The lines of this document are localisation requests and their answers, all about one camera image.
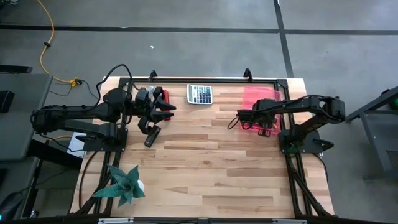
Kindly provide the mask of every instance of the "black floor line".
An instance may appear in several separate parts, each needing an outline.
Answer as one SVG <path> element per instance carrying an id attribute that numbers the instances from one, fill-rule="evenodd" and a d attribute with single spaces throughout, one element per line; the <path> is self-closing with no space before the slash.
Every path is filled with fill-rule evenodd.
<path id="1" fill-rule="evenodd" d="M 398 30 L 307 30 L 286 29 L 286 34 L 309 35 L 398 35 Z"/>
<path id="2" fill-rule="evenodd" d="M 0 29 L 10 30 L 51 30 L 51 26 L 0 24 Z M 56 31 L 87 32 L 196 32 L 196 33 L 240 33 L 240 34 L 277 34 L 278 29 L 245 28 L 183 28 L 183 27 L 94 27 L 94 26 L 55 26 Z"/>
<path id="3" fill-rule="evenodd" d="M 280 44 L 282 46 L 282 54 L 284 56 L 287 78 L 293 78 L 294 74 L 293 74 L 292 62 L 290 61 L 289 48 L 287 47 L 285 27 L 284 27 L 282 13 L 280 11 L 280 6 L 279 6 L 278 0 L 274 0 L 274 6 L 275 6 L 275 12 L 276 12 L 276 20 L 278 22 Z"/>
<path id="4" fill-rule="evenodd" d="M 46 25 L 0 24 L 0 29 L 9 30 L 51 30 Z M 57 31 L 87 32 L 209 32 L 209 33 L 242 33 L 242 34 L 278 34 L 279 29 L 251 28 L 185 28 L 185 27 L 101 27 L 101 26 L 55 26 Z M 283 29 L 284 34 L 308 35 L 398 35 L 398 30 L 315 30 Z"/>

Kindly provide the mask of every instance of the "calculator display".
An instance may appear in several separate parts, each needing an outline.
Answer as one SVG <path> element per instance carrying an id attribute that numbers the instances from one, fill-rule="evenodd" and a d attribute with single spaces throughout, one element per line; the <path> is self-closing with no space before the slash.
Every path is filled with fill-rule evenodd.
<path id="1" fill-rule="evenodd" d="M 189 102 L 192 102 L 192 86 L 189 86 L 189 94 L 188 94 L 188 97 L 189 97 Z"/>

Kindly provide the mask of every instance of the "artificial plant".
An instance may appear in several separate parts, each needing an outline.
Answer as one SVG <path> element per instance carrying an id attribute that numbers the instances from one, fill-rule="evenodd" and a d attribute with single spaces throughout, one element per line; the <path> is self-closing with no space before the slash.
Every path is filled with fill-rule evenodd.
<path id="1" fill-rule="evenodd" d="M 125 174 L 122 170 L 109 164 L 108 169 L 111 173 L 111 177 L 114 179 L 116 184 L 112 184 L 95 192 L 93 197 L 120 196 L 118 207 L 124 205 L 126 202 L 131 203 L 133 197 L 145 197 L 144 192 L 138 185 L 138 166 L 135 166 L 135 168 L 131 169 L 128 174 Z"/>

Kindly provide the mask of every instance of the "calculator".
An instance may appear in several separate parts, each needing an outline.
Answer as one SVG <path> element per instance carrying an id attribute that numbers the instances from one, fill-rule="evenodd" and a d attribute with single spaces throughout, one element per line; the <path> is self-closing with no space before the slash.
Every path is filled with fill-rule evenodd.
<path id="1" fill-rule="evenodd" d="M 213 103 L 213 92 L 210 86 L 187 85 L 188 103 L 210 105 Z"/>

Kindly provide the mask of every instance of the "white pot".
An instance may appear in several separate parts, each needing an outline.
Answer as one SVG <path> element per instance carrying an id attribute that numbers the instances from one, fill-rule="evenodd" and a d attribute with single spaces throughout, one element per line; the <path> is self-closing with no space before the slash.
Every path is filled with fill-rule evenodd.
<path id="1" fill-rule="evenodd" d="M 137 183 L 138 183 L 138 187 L 141 188 L 141 190 L 144 192 L 144 183 L 142 183 L 141 180 L 138 180 Z"/>
<path id="2" fill-rule="evenodd" d="M 138 183 L 138 187 L 141 188 L 142 191 L 144 191 L 144 183 L 142 183 L 141 180 L 138 180 L 137 183 Z M 131 199 L 131 203 L 133 204 L 134 200 L 137 200 L 137 199 L 139 199 L 139 198 L 133 197 L 133 198 Z"/>

